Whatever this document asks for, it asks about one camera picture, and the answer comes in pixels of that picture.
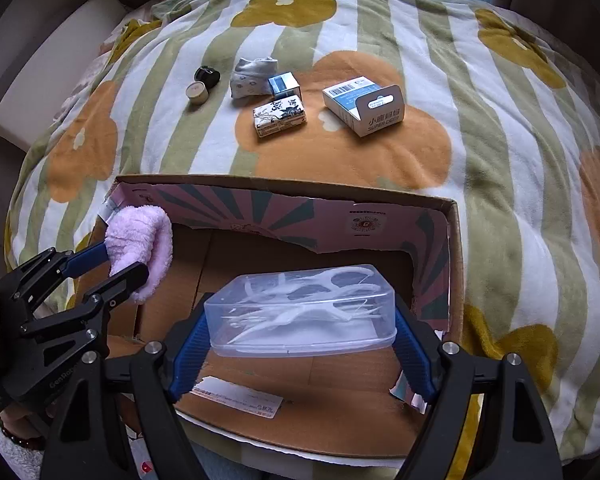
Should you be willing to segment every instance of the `floral patterned package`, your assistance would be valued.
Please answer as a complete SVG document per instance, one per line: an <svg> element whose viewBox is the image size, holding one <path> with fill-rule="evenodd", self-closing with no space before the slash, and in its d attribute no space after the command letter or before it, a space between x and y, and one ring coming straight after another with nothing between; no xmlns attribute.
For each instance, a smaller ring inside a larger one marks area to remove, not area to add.
<svg viewBox="0 0 600 480"><path fill-rule="evenodd" d="M302 101L295 95L253 109L253 123L259 137L265 137L305 122L306 115Z"/></svg>

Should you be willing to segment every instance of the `person's wrist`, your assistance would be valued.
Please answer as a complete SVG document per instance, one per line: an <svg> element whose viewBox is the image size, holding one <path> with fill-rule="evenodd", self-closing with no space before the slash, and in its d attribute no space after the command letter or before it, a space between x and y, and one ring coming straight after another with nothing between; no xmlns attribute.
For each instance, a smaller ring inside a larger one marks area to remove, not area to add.
<svg viewBox="0 0 600 480"><path fill-rule="evenodd" d="M33 450L42 450L45 447L46 439L25 418L7 422L0 416L0 430L6 438L20 447Z"/></svg>

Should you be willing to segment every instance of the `clear plastic container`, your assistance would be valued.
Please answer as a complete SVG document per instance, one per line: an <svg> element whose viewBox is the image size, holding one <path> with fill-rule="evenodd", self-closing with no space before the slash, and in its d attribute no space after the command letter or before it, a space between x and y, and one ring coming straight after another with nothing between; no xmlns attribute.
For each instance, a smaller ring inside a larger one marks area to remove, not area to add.
<svg viewBox="0 0 600 480"><path fill-rule="evenodd" d="M360 352L395 339L394 290L374 266L238 276L205 302L221 356Z"/></svg>

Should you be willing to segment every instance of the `pink towel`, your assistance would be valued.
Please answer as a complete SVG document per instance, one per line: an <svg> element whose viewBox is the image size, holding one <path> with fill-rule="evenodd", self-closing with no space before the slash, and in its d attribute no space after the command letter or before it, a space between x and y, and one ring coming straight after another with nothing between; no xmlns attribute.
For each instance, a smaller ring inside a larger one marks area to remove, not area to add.
<svg viewBox="0 0 600 480"><path fill-rule="evenodd" d="M111 262L110 276L135 262L146 264L149 278L131 294L135 303L144 303L162 281L173 257L171 221L155 205L127 206L110 221L104 243Z"/></svg>

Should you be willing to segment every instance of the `white pillow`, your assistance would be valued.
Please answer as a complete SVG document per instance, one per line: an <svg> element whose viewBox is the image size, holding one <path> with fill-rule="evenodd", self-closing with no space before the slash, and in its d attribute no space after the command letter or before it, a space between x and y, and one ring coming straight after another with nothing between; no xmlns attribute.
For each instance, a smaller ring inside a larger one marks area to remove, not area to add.
<svg viewBox="0 0 600 480"><path fill-rule="evenodd" d="M126 14L118 0L89 0L35 51L0 101L0 136L27 151Z"/></svg>

